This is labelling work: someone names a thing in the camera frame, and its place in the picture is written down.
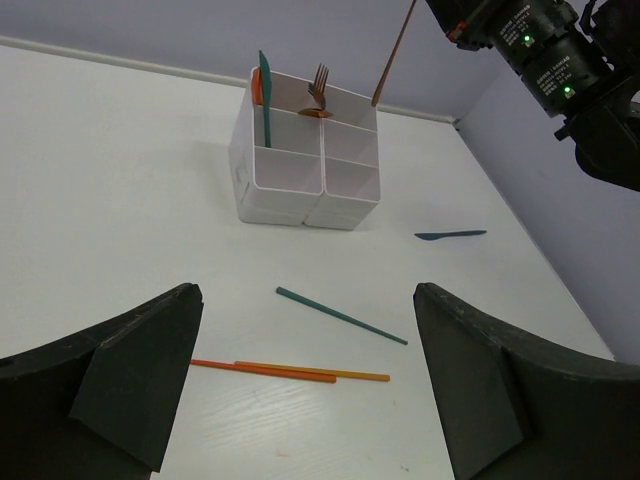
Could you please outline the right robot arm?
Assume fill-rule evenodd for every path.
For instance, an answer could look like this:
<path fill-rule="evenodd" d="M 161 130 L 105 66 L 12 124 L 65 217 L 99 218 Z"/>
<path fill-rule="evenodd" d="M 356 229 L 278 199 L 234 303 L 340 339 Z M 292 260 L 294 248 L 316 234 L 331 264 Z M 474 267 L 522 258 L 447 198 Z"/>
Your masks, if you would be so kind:
<path fill-rule="evenodd" d="M 495 48 L 575 143 L 587 175 L 639 188 L 639 4 L 590 1 L 431 1 L 458 48 Z"/>

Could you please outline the teal knife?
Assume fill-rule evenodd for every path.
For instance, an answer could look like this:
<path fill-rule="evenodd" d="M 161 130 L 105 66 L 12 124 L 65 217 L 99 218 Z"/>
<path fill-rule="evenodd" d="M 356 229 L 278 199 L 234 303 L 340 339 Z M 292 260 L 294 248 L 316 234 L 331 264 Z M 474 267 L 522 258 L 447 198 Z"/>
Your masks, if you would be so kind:
<path fill-rule="evenodd" d="M 464 230 L 451 232 L 422 232 L 415 233 L 414 236 L 423 241 L 437 241 L 446 238 L 465 238 L 481 236 L 487 233 L 486 230 Z"/>

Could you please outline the teal spoon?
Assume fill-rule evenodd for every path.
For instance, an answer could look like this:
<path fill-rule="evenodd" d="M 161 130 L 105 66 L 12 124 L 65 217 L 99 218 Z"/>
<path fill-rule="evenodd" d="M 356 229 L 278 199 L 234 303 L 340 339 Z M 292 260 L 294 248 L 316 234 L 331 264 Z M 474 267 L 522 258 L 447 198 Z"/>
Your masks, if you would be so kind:
<path fill-rule="evenodd" d="M 259 66 L 261 73 L 261 87 L 263 98 L 263 127 L 264 144 L 266 148 L 272 147 L 271 132 L 271 99 L 272 99 L 272 79 L 269 61 L 262 50 L 259 51 Z"/>

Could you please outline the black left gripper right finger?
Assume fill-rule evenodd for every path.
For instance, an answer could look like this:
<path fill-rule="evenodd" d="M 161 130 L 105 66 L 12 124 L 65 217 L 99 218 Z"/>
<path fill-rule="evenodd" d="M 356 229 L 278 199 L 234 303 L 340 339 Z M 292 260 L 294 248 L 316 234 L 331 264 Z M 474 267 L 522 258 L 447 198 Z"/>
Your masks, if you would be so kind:
<path fill-rule="evenodd" d="M 434 283 L 413 299 L 455 478 L 638 478 L 638 367 L 531 334 Z"/>

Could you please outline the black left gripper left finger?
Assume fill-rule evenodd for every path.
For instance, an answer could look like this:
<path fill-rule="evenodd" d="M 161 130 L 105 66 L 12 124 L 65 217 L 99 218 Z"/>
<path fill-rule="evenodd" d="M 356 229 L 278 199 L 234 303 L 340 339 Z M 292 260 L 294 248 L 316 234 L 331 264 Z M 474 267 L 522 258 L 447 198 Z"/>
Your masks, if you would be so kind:
<path fill-rule="evenodd" d="M 161 469 L 203 312 L 185 283 L 1 361 L 4 479 L 148 479 Z"/>

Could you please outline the orange fork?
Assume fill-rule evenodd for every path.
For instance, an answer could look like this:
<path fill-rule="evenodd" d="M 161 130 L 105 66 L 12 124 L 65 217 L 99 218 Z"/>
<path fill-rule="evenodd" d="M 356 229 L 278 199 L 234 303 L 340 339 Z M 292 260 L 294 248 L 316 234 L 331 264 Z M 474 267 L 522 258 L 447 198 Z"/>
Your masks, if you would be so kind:
<path fill-rule="evenodd" d="M 400 32 L 399 32 L 399 34 L 398 34 L 398 36 L 396 38 L 395 44 L 393 46 L 393 49 L 392 49 L 392 51 L 391 51 L 391 53 L 389 55 L 387 63 L 385 65 L 384 70 L 383 70 L 383 72 L 382 72 L 382 74 L 380 76 L 380 79 L 379 79 L 378 83 L 377 83 L 376 89 L 374 91 L 374 94 L 373 94 L 373 96 L 371 98 L 371 102 L 370 102 L 370 105 L 373 108 L 376 108 L 378 106 L 378 104 L 379 104 L 379 101 L 380 101 L 384 86 L 386 84 L 387 78 L 388 78 L 389 73 L 391 71 L 391 68 L 393 66 L 393 63 L 394 63 L 394 60 L 396 58 L 397 52 L 398 52 L 398 50 L 400 48 L 401 42 L 402 42 L 402 40 L 404 38 L 404 35 L 406 33 L 406 29 L 408 27 L 408 24 L 410 22 L 410 19 L 411 19 L 412 15 L 413 15 L 413 12 L 414 12 L 416 4 L 417 4 L 417 0 L 412 0 L 411 1 L 410 7 L 409 7 L 408 12 L 407 12 L 407 14 L 405 16 L 405 19 L 404 19 L 404 22 L 403 22 L 402 27 L 400 29 Z"/>

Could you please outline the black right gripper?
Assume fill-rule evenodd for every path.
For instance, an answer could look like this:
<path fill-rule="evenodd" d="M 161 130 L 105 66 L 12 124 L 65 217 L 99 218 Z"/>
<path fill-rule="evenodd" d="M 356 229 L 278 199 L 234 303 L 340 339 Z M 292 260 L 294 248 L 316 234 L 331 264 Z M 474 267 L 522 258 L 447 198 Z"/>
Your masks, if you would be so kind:
<path fill-rule="evenodd" d="M 639 73 L 639 4 L 431 1 L 458 48 L 494 48 L 550 117 L 571 117 Z"/>

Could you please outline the brown fork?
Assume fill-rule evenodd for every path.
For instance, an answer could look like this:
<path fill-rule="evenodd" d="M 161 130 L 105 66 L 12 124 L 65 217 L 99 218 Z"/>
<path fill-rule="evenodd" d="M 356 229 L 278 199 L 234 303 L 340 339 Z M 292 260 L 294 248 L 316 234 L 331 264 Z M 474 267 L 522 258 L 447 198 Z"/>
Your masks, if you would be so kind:
<path fill-rule="evenodd" d="M 312 84 L 316 85 L 316 88 L 318 90 L 321 90 L 324 93 L 324 96 L 325 96 L 326 83 L 328 80 L 328 76 L 329 76 L 328 67 L 324 64 L 320 64 L 316 71 L 314 81 L 312 82 Z"/>

